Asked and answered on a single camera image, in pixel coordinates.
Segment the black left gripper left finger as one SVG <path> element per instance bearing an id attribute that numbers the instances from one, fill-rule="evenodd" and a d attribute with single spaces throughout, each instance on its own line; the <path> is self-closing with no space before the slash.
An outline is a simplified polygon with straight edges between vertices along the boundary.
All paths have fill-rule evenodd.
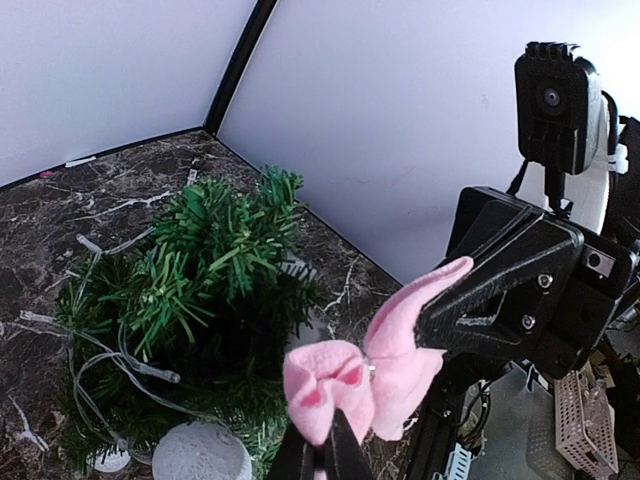
<path id="1" fill-rule="evenodd" d="M 313 480 L 315 448 L 290 423 L 267 474 L 267 480 Z"/>

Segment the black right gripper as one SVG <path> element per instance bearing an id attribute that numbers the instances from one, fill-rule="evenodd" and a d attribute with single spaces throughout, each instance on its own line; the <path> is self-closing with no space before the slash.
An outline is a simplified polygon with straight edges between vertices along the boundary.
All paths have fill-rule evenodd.
<path id="1" fill-rule="evenodd" d="M 447 256 L 474 265 L 427 303 L 414 335 L 479 376 L 527 360 L 562 378 L 639 294 L 632 123 L 575 44 L 527 44 L 515 84 L 522 166 L 506 191 L 460 193 Z"/>

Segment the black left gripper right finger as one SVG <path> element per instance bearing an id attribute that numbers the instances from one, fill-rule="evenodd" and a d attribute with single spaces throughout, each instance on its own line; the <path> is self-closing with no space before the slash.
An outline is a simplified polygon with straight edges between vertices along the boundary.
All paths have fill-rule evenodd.
<path id="1" fill-rule="evenodd" d="M 340 409 L 334 412 L 323 455 L 328 480 L 374 479 L 349 421 Z"/>

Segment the pink fabric bow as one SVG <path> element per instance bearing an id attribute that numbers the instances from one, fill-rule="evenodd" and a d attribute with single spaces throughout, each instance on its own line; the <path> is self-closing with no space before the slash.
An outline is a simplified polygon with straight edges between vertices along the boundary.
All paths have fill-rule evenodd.
<path id="1" fill-rule="evenodd" d="M 385 441 L 402 438 L 405 422 L 443 366 L 442 350 L 416 344 L 420 311 L 472 267 L 471 258 L 461 257 L 402 287 L 377 311 L 362 346 L 327 340 L 286 355 L 288 415 L 305 440 L 322 446 L 337 410 L 357 441 L 368 433 Z"/>

